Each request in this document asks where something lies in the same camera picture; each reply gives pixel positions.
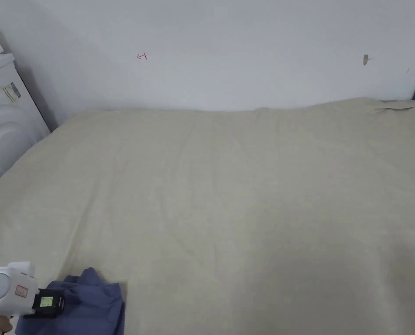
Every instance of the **barcode label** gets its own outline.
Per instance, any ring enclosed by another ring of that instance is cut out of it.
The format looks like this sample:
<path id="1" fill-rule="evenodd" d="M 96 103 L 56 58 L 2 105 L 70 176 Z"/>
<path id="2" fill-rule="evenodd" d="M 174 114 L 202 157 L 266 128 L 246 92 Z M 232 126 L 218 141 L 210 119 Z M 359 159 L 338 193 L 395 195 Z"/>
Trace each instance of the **barcode label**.
<path id="1" fill-rule="evenodd" d="M 20 91 L 18 91 L 17 87 L 15 86 L 15 84 L 13 82 L 10 83 L 10 87 L 14 90 L 17 97 L 20 98 L 21 97 Z"/>
<path id="2" fill-rule="evenodd" d="M 3 87 L 3 91 L 9 98 L 10 102 L 15 104 L 15 102 L 21 97 L 20 91 L 18 91 L 15 83 L 11 82 L 6 87 Z"/>

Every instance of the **green display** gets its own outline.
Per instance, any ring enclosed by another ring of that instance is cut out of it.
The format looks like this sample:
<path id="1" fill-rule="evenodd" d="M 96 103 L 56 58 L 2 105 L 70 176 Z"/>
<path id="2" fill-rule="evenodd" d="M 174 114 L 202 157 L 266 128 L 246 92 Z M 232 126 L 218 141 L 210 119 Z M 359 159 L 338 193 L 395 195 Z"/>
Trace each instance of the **green display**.
<path id="1" fill-rule="evenodd" d="M 52 301 L 54 297 L 42 297 L 40 302 L 40 307 L 50 307 L 52 306 Z"/>

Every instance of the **blue cloth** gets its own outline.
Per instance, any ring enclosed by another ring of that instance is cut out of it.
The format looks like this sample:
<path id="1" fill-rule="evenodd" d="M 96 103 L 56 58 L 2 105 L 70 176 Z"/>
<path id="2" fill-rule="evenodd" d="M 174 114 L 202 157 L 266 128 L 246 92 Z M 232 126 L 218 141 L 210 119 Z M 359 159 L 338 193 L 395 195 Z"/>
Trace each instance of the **blue cloth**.
<path id="1" fill-rule="evenodd" d="M 92 267 L 80 277 L 67 276 L 53 281 L 48 289 L 64 291 L 63 314 L 55 319 L 20 317 L 17 335 L 122 335 L 125 326 L 125 303 L 120 285 L 104 284 Z"/>

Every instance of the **washing machine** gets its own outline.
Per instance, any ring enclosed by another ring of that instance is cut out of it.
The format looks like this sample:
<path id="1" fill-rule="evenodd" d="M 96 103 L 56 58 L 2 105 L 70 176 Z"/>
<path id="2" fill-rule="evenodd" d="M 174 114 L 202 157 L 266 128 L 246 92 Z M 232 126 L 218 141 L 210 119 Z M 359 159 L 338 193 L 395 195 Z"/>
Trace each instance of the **washing machine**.
<path id="1" fill-rule="evenodd" d="M 50 132 L 14 65 L 0 54 L 0 177 Z"/>

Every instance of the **red mark on wall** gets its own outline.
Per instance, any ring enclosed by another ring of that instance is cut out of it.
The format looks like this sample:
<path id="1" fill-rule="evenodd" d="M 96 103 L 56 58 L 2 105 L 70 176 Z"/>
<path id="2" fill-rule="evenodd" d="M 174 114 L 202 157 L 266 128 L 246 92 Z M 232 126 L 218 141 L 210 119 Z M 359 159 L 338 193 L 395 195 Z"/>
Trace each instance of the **red mark on wall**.
<path id="1" fill-rule="evenodd" d="M 145 51 L 144 51 L 144 54 L 143 55 L 141 55 L 141 56 L 137 55 L 137 58 L 142 59 L 141 57 L 145 57 L 145 59 L 147 59 L 147 55 L 145 54 Z"/>

